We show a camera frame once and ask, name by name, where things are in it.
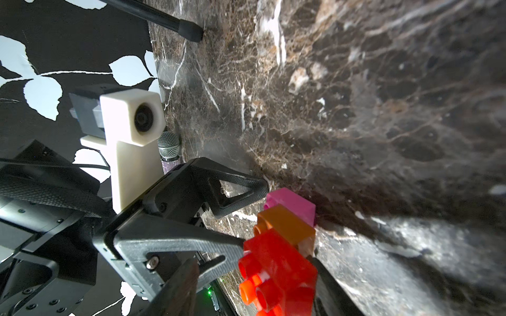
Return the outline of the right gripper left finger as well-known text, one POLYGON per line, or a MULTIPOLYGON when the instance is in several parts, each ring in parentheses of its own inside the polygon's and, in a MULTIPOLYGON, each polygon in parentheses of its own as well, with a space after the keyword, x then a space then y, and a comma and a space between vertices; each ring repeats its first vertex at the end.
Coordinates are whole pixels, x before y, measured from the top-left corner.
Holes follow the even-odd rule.
POLYGON ((198 260, 188 259, 138 315, 194 315, 199 276, 198 260))

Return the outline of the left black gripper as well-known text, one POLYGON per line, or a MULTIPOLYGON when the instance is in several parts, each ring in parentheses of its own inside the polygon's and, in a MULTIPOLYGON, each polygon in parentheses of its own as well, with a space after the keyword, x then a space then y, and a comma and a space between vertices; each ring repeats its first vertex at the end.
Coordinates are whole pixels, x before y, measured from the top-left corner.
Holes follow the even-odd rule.
POLYGON ((96 284, 99 180, 34 140, 1 163, 1 314, 69 315, 96 284))

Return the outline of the orange-red lego brick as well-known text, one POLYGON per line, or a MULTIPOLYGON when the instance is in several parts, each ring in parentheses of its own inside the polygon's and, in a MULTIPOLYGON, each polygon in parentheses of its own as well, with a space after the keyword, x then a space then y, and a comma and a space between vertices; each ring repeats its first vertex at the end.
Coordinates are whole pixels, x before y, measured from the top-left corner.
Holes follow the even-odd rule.
POLYGON ((257 315, 312 314, 317 269, 274 229, 244 243, 238 267, 241 299, 257 315))

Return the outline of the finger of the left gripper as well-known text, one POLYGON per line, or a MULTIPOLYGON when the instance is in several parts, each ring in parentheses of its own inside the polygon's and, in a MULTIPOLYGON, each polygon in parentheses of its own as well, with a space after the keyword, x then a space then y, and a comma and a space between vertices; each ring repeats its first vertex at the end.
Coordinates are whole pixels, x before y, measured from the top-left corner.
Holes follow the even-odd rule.
POLYGON ((264 179, 201 157, 168 172, 146 192, 142 204, 147 213, 166 219, 192 219, 203 205, 222 218, 263 199, 268 192, 264 179))
POLYGON ((168 253, 217 254, 197 267, 197 289, 201 290, 237 268, 244 241, 202 227, 136 213, 114 218, 94 236, 93 244, 138 296, 153 300, 170 280, 162 270, 168 253))

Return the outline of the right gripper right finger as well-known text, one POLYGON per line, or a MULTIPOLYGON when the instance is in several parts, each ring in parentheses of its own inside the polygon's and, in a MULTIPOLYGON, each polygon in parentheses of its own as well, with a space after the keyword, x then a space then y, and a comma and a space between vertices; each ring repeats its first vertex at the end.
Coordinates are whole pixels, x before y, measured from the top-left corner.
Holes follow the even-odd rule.
POLYGON ((310 262, 318 271, 312 315, 364 315, 320 260, 310 262))

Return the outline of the orange lego brick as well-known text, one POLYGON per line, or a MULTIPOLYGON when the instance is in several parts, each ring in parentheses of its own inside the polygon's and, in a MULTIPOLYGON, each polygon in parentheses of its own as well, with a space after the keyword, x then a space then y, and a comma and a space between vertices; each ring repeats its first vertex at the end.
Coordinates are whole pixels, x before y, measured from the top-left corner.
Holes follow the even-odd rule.
POLYGON ((276 230, 303 257, 313 255, 316 230, 284 206, 277 205, 258 213, 254 235, 270 229, 276 230))

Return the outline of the pink lego brick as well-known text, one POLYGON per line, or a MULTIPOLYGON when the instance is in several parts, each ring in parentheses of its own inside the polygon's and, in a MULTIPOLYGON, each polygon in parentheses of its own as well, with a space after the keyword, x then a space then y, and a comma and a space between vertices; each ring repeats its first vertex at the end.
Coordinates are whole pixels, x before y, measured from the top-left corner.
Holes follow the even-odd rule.
POLYGON ((290 210, 306 224, 310 226, 315 225, 316 205, 288 188, 280 188, 279 190, 267 194, 264 210, 273 208, 277 205, 282 205, 290 210))

